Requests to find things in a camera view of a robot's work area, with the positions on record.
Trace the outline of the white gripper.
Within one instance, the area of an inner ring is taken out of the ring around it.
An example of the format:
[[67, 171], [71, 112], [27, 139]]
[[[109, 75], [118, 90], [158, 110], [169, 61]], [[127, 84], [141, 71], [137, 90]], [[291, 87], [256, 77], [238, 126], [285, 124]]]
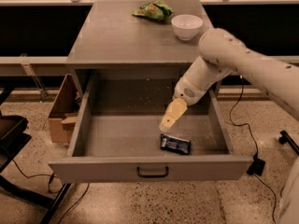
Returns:
[[187, 105], [195, 105], [216, 82], [232, 73], [230, 68], [221, 68], [197, 57], [174, 89], [173, 101], [168, 105], [159, 128], [167, 132], [186, 112]]

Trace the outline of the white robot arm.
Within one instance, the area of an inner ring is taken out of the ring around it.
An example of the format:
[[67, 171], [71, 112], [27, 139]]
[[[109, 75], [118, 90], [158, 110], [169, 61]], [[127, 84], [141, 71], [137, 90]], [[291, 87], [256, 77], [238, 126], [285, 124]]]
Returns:
[[236, 72], [299, 120], [299, 67], [265, 56], [229, 32], [214, 28], [198, 43], [199, 56], [178, 81], [172, 102], [160, 123], [168, 131], [217, 81]]

